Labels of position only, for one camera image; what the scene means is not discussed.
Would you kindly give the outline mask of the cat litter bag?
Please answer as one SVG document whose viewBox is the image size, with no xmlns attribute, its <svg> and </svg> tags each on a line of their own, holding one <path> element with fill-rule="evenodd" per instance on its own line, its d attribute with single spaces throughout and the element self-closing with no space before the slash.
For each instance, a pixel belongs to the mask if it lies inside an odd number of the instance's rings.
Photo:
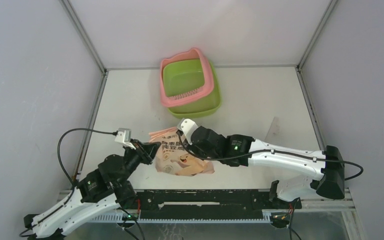
<svg viewBox="0 0 384 240">
<path fill-rule="evenodd" d="M 184 150 L 180 141 L 185 137 L 178 138 L 177 130 L 171 127 L 149 133 L 151 143 L 160 143 L 154 160 L 157 172 L 186 177 L 213 174 L 212 162 L 196 158 Z"/>
</svg>

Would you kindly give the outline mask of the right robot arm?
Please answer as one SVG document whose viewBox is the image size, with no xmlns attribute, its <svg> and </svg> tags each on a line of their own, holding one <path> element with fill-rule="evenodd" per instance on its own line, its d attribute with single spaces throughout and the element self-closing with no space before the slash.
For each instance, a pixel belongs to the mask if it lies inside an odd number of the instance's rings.
<svg viewBox="0 0 384 240">
<path fill-rule="evenodd" d="M 335 146 L 297 150 L 246 135 L 223 136 L 203 126 L 181 126 L 177 135 L 185 138 L 181 141 L 185 150 L 201 160 L 230 167 L 275 167 L 297 172 L 299 175 L 289 180 L 271 183 L 269 203 L 275 208 L 311 193 L 331 200 L 345 197 L 345 162 Z"/>
</svg>

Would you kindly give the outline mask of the pink green litter box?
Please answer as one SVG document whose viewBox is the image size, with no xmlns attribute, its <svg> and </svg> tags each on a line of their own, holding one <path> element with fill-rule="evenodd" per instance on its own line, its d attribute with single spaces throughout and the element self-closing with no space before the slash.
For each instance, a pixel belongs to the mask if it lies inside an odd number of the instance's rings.
<svg viewBox="0 0 384 240">
<path fill-rule="evenodd" d="M 160 102 L 175 118 L 207 117 L 222 105 L 216 70 L 199 48 L 164 58 L 159 70 Z"/>
</svg>

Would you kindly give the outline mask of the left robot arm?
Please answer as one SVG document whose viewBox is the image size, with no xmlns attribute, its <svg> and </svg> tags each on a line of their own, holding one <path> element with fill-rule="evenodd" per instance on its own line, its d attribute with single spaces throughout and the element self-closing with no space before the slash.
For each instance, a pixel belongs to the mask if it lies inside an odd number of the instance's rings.
<svg viewBox="0 0 384 240">
<path fill-rule="evenodd" d="M 125 147 L 123 155 L 108 155 L 49 210 L 26 215 L 26 229 L 19 236 L 28 240 L 62 240 L 100 214 L 133 207 L 137 194 L 129 177 L 139 165 L 153 162 L 161 143 L 137 139 L 132 143 L 133 147 Z"/>
</svg>

